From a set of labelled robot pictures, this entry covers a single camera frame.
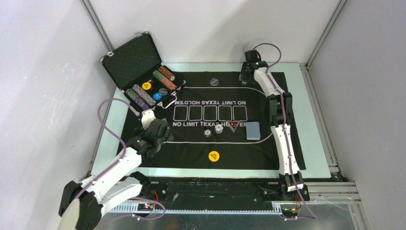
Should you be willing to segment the yellow big blind button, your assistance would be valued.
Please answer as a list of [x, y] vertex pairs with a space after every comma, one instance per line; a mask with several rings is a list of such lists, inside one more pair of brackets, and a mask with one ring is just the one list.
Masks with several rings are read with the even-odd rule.
[[220, 154], [217, 151], [211, 151], [208, 154], [208, 158], [211, 162], [217, 162], [220, 159]]

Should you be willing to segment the green blue chip stack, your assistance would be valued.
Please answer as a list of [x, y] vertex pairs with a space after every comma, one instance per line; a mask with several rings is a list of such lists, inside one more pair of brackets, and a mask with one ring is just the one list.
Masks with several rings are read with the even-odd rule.
[[212, 131], [210, 129], [206, 128], [203, 131], [203, 135], [208, 138], [208, 137], [210, 137], [212, 135]]

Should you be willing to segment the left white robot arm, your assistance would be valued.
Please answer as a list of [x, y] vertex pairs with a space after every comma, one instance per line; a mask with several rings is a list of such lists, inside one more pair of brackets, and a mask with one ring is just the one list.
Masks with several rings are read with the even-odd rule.
[[[151, 119], [143, 123], [136, 136], [122, 144], [122, 150], [98, 173], [80, 182], [70, 181], [64, 187], [58, 214], [60, 230], [93, 230], [103, 216], [129, 199], [140, 200], [149, 207], [160, 206], [156, 192], [151, 192], [151, 180], [135, 168], [153, 157], [173, 136], [166, 119]], [[148, 197], [154, 194], [153, 200]]]

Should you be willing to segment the black dealer button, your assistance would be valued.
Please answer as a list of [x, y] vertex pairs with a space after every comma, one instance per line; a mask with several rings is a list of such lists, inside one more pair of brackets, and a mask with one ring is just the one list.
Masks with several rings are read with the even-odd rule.
[[209, 83], [211, 86], [218, 86], [219, 80], [216, 78], [212, 78], [212, 79], [210, 79]]

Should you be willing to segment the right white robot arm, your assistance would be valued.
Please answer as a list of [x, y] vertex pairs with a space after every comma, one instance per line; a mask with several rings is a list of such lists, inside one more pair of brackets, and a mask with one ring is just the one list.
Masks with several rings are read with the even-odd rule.
[[245, 52], [240, 81], [257, 83], [269, 104], [269, 125], [275, 139], [279, 158], [279, 196], [284, 200], [305, 201], [305, 184], [296, 161], [291, 135], [293, 98], [279, 86], [270, 72], [270, 66], [255, 49]]

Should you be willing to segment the white blue chip stack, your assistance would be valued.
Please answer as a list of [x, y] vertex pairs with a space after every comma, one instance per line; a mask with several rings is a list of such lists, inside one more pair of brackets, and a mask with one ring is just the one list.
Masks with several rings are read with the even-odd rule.
[[217, 134], [221, 134], [224, 130], [224, 127], [221, 124], [217, 124], [214, 127], [215, 133]]

